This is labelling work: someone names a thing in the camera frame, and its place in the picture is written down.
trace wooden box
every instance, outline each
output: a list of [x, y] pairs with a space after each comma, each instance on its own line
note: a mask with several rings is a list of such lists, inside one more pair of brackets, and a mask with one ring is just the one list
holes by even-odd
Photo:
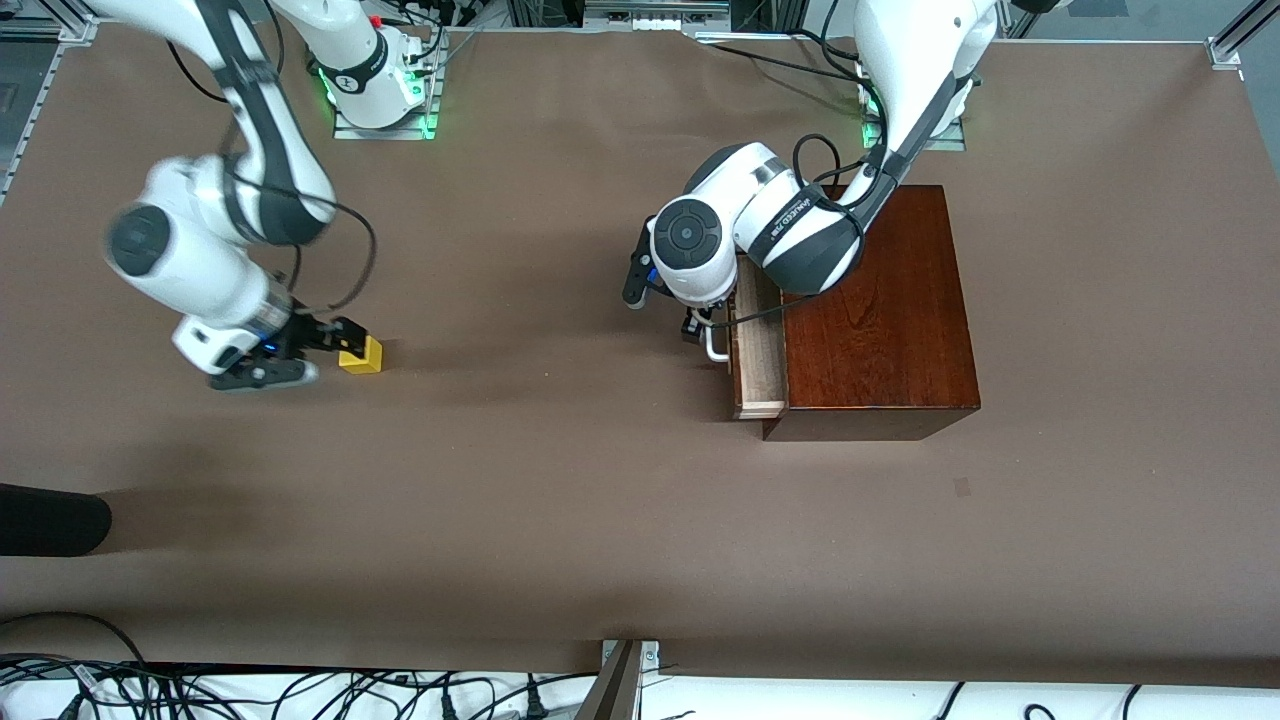
[[[980, 407], [942, 188], [900, 188], [865, 242], [822, 297], [732, 328], [735, 416], [765, 439], [922, 439]], [[731, 318], [782, 300], [746, 256], [739, 270]]]

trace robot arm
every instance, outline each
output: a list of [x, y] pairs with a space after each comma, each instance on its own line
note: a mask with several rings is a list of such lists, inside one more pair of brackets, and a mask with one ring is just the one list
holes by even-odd
[[996, 24], [996, 0], [860, 0], [854, 36], [886, 127], [840, 204], [759, 142], [722, 149], [646, 223], [623, 300], [637, 309], [658, 287], [705, 318], [736, 284], [737, 251], [787, 293], [831, 288], [929, 137], [964, 111]]
[[[352, 124], [383, 128], [425, 101], [422, 41], [374, 27], [360, 0], [271, 0], [316, 56], [334, 105]], [[435, 28], [433, 32], [443, 32]]]
[[[333, 336], [298, 313], [246, 246], [312, 242], [333, 220], [334, 192], [239, 0], [91, 3], [209, 65], [248, 145], [238, 156], [157, 163], [137, 202], [109, 229], [108, 261], [133, 287], [184, 315], [174, 345], [214, 375], [214, 387], [315, 379], [301, 350], [328, 350]], [[256, 350], [260, 345], [266, 350]]]

